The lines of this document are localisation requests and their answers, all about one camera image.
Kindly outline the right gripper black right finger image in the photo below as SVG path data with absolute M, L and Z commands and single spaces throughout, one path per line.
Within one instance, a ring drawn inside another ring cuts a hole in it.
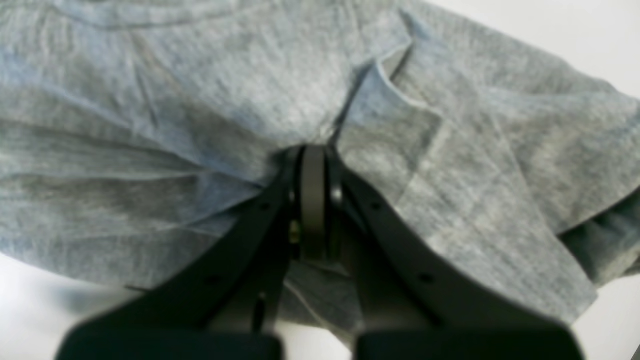
M 355 360 L 582 360 L 566 325 L 497 294 L 425 245 L 372 185 L 326 150 L 327 250 L 354 280 Z

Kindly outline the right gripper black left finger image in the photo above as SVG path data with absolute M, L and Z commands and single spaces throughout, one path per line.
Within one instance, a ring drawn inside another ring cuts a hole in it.
M 286 151 L 238 223 L 160 287 L 67 333 L 58 360 L 283 360 L 274 335 L 293 261 L 326 254 L 326 155 Z

